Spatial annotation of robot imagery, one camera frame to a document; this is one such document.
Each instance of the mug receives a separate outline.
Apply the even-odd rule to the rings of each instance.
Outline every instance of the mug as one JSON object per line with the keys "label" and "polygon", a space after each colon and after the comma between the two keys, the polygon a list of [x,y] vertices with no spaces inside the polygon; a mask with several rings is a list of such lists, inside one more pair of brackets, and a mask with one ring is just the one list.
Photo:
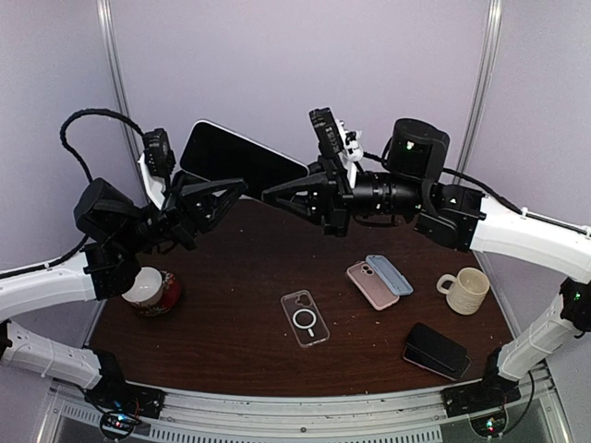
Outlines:
{"label": "mug", "polygon": [[[449,289],[443,287],[447,281],[452,283]],[[451,274],[442,275],[437,282],[437,290],[445,294],[449,307],[463,316],[471,316],[480,308],[488,289],[488,277],[476,268],[463,268],[457,277]]]}

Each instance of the robotic arm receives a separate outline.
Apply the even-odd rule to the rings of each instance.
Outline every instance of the robotic arm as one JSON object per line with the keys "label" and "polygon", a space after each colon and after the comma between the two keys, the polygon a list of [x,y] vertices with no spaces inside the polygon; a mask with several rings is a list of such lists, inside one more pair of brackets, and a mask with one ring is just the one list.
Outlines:
{"label": "robotic arm", "polygon": [[[370,226],[394,226],[395,216],[406,222],[416,218],[415,231],[439,245],[517,257],[568,276],[540,318],[489,356],[482,381],[443,391],[449,416],[518,399],[519,379],[570,337],[591,330],[589,227],[519,210],[489,188],[492,195],[439,183],[441,172],[450,172],[443,169],[450,139],[412,119],[394,125],[380,159],[387,172],[361,172],[351,180],[356,170],[341,161],[349,133],[340,130],[328,108],[310,112],[310,120],[320,141],[320,156],[310,165],[312,174],[268,189],[265,202],[336,236],[346,235],[351,217]],[[376,215],[391,221],[368,219]]]}
{"label": "robotic arm", "polygon": [[[65,346],[9,320],[51,305],[129,291],[140,271],[137,253],[154,248],[165,253],[177,244],[194,249],[196,235],[214,229],[247,188],[242,180],[206,182],[184,172],[171,179],[175,157],[164,130],[143,135],[143,143],[139,162],[149,205],[136,207],[96,178],[74,208],[77,227],[94,243],[67,259],[0,274],[0,364],[75,383],[103,408],[133,413],[138,405],[141,415],[157,417],[163,393],[127,384],[112,354]],[[163,243],[172,246],[161,251]]]}

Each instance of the mug handle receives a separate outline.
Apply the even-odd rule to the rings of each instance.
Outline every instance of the mug handle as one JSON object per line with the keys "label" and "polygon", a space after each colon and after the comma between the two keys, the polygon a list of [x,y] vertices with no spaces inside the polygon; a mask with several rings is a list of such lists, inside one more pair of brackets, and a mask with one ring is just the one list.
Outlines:
{"label": "mug handle", "polygon": [[443,293],[443,294],[448,294],[448,293],[450,293],[450,290],[449,290],[449,289],[446,289],[446,288],[444,288],[444,287],[443,287],[443,284],[444,284],[444,283],[446,283],[446,282],[448,282],[448,281],[451,281],[451,282],[452,282],[452,284],[454,284],[456,280],[457,280],[457,279],[456,279],[456,278],[455,278],[455,277],[454,277],[452,274],[443,274],[443,275],[440,277],[440,279],[437,281],[437,290],[438,290],[440,293]]}

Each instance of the white magnetic ring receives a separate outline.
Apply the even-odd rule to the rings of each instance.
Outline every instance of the white magnetic ring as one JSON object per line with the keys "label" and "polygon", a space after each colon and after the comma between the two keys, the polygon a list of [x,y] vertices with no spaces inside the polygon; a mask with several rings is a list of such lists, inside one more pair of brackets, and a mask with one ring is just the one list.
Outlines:
{"label": "white magnetic ring", "polygon": [[[310,314],[312,316],[312,321],[307,326],[304,326],[304,325],[302,325],[301,323],[299,323],[297,321],[298,314],[302,314],[304,312],[306,312],[306,313],[308,313],[308,314]],[[311,337],[314,337],[314,334],[312,333],[312,328],[316,324],[316,320],[317,320],[316,313],[314,311],[311,311],[311,310],[305,309],[305,308],[298,309],[297,311],[295,311],[294,315],[292,316],[292,322],[294,323],[295,327],[296,328],[299,328],[299,329],[308,329],[308,332],[310,333],[310,336]]]}

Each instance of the black phone case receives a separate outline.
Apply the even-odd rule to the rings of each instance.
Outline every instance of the black phone case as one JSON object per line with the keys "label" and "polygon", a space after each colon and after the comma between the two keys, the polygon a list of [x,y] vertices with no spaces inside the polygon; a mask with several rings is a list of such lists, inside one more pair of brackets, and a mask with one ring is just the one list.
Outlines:
{"label": "black phone case", "polygon": [[454,373],[465,365],[465,347],[423,323],[416,323],[412,328],[406,338],[406,346]]}
{"label": "black phone case", "polygon": [[422,353],[419,353],[409,347],[404,348],[403,359],[408,363],[412,363],[413,365],[417,365],[423,369],[434,372],[439,376],[446,377],[453,381],[462,378],[471,363],[470,359],[466,356],[464,360],[464,366],[462,368],[456,371],[450,371],[447,367],[438,364],[434,360],[431,360]]}

